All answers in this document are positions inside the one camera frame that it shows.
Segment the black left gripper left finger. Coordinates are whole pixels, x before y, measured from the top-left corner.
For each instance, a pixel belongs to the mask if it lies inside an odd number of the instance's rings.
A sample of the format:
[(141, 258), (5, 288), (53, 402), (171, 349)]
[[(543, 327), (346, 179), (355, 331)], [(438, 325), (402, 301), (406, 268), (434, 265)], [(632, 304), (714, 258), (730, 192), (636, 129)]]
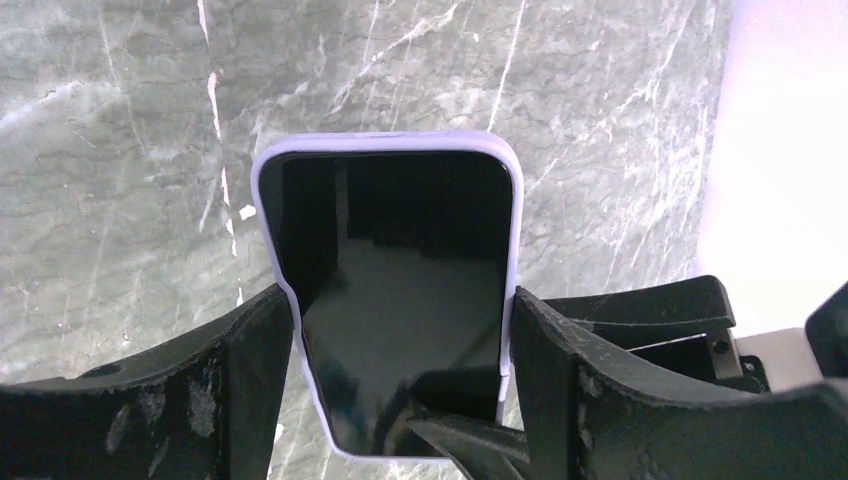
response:
[(293, 337), (270, 286), (76, 378), (1, 388), (5, 479), (263, 479)]

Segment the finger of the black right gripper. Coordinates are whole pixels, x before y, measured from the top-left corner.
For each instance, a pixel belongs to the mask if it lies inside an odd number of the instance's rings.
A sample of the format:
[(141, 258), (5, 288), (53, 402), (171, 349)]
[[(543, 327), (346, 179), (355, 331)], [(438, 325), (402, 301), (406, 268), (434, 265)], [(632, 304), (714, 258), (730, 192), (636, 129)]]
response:
[(449, 414), (426, 414), (409, 428), (449, 458), (466, 479), (530, 478), (530, 457), (523, 431)]

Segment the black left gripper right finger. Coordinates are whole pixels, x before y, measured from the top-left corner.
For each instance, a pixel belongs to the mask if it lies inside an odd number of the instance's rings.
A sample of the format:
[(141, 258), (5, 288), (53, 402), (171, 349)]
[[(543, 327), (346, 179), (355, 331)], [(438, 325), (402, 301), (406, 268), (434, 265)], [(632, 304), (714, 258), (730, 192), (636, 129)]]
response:
[(656, 366), (525, 289), (515, 379), (537, 479), (843, 479), (847, 384), (753, 394)]

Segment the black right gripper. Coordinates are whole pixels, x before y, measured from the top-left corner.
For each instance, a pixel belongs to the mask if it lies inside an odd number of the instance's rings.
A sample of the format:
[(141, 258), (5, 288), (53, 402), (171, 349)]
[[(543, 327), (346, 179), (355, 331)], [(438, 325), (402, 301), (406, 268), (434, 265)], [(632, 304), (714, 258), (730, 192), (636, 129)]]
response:
[(762, 361), (742, 355), (723, 284), (705, 275), (644, 289), (547, 299), (595, 335), (675, 373), (735, 390), (771, 391)]

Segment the phone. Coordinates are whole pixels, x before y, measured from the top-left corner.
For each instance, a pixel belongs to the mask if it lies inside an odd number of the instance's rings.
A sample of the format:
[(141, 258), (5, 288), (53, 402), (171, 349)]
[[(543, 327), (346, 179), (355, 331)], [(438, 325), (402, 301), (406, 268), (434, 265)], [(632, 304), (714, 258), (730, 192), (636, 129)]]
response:
[(255, 156), (250, 184), (336, 452), (443, 462), (415, 420), (501, 423), (524, 195), (504, 139), (295, 134)]

